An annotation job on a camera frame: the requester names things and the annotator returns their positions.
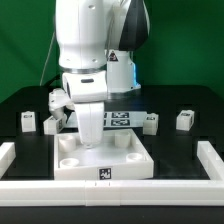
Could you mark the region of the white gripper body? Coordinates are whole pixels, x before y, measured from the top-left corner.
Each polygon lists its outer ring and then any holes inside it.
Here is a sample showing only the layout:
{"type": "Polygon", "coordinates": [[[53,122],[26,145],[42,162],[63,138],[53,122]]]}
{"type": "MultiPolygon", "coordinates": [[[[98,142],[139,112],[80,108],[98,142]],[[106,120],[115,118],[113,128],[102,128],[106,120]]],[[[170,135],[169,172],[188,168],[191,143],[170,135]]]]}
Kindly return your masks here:
{"type": "Polygon", "coordinates": [[[64,107],[75,111],[80,141],[85,146],[101,142],[104,125],[104,103],[73,103],[68,94],[61,88],[49,93],[49,111],[55,119],[64,116],[64,107]]]}

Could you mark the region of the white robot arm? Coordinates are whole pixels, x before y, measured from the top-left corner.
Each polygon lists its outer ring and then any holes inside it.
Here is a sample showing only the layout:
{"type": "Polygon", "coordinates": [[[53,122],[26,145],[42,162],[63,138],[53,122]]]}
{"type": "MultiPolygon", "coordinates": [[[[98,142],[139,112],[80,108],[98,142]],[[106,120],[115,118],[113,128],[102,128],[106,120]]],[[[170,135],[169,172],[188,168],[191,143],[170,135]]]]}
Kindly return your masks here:
{"type": "Polygon", "coordinates": [[[76,113],[80,141],[101,142],[104,102],[141,88],[130,54],[149,36],[144,0],[56,0],[56,40],[62,87],[49,94],[49,110],[60,119],[76,113]]]}

